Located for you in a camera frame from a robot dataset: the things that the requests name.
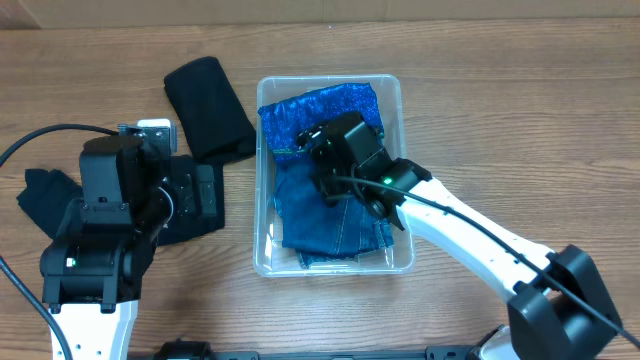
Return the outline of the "sparkly blue cloth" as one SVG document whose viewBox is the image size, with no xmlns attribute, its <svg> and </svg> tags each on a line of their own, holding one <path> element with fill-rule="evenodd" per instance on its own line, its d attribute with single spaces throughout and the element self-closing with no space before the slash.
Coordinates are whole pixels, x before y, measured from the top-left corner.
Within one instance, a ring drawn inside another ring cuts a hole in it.
<svg viewBox="0 0 640 360">
<path fill-rule="evenodd" d="M 369 83 L 321 88 L 258 109 L 263 134 L 278 164 L 306 161 L 308 153 L 297 144 L 298 135 L 348 112 L 360 113 L 367 125 L 384 136 L 377 95 Z"/>
</svg>

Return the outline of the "blue jeans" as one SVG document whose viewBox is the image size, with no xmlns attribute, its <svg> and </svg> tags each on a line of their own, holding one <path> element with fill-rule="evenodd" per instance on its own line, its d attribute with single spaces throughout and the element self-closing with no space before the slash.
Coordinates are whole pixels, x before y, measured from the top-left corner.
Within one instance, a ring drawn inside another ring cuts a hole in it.
<svg viewBox="0 0 640 360">
<path fill-rule="evenodd" d="M 310 179 L 312 172 L 306 160 L 278 166 L 273 195 L 283 223 L 282 245 L 296 251 L 303 268 L 394 245 L 388 221 L 370 215 L 355 198 L 327 206 Z"/>
</svg>

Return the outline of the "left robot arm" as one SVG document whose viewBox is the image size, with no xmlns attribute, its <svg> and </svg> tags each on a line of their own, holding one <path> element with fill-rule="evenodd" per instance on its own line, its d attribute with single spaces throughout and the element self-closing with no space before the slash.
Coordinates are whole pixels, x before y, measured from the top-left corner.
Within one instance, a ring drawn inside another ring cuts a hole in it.
<svg viewBox="0 0 640 360">
<path fill-rule="evenodd" d="M 124 359 L 158 236 L 218 216 L 217 173 L 133 135 L 95 138 L 79 158 L 80 226 L 43 252 L 43 301 L 58 359 Z"/>
</svg>

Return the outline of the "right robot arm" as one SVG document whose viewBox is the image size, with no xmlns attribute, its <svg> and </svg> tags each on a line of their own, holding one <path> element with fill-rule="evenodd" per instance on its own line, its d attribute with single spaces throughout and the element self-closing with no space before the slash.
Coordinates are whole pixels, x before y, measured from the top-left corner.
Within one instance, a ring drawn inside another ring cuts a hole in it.
<svg viewBox="0 0 640 360">
<path fill-rule="evenodd" d="M 380 129 L 346 113 L 301 131 L 325 202 L 354 196 L 386 219 L 438 246 L 506 304 L 508 322 L 466 353 L 468 359 L 593 359 L 622 321 L 591 257 L 520 237 L 472 209 L 417 163 L 392 158 Z"/>
</svg>

